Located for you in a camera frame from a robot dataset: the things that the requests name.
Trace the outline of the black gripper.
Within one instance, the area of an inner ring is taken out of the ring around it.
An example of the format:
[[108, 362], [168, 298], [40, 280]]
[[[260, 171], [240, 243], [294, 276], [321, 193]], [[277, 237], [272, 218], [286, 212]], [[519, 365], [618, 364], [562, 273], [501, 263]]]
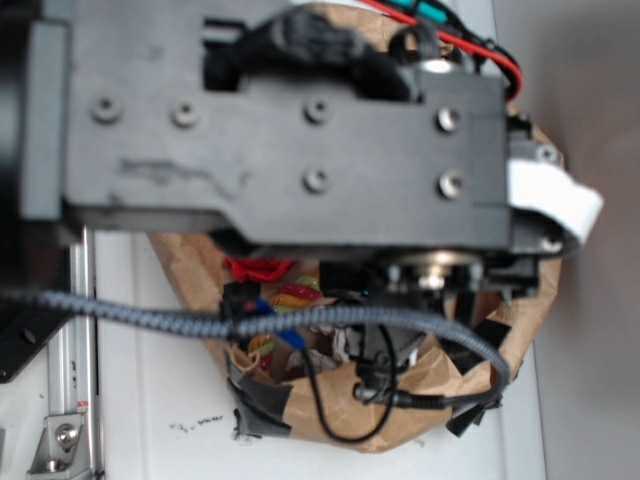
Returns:
[[438, 1], [379, 2], [381, 47], [327, 13], [21, 2], [19, 272], [86, 226], [532, 292], [560, 225], [507, 203], [507, 161], [543, 161], [518, 64]]

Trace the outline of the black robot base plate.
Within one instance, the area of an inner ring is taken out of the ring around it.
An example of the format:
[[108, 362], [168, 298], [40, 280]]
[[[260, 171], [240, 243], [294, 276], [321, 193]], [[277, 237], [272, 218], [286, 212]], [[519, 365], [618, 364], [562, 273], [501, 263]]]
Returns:
[[[49, 289], [69, 291], [71, 287], [70, 248], [35, 249], [28, 258], [33, 277], [17, 270], [18, 264], [1, 260], [1, 287], [29, 293]], [[3, 300], [1, 302], [1, 382], [15, 380], [47, 342], [58, 332], [68, 316], [43, 308]]]

